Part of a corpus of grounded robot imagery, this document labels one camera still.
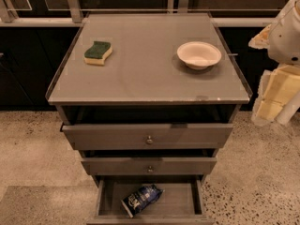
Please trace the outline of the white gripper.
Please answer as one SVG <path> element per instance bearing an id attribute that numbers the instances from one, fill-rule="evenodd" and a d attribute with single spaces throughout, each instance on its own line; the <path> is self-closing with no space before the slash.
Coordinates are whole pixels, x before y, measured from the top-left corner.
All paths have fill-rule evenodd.
<path id="1" fill-rule="evenodd" d="M 287 125 L 300 108 L 300 67 L 292 66 L 300 65 L 300 0 L 289 0 L 248 46 L 268 49 L 269 57 L 280 63 L 263 72 L 251 120 L 257 126 Z"/>

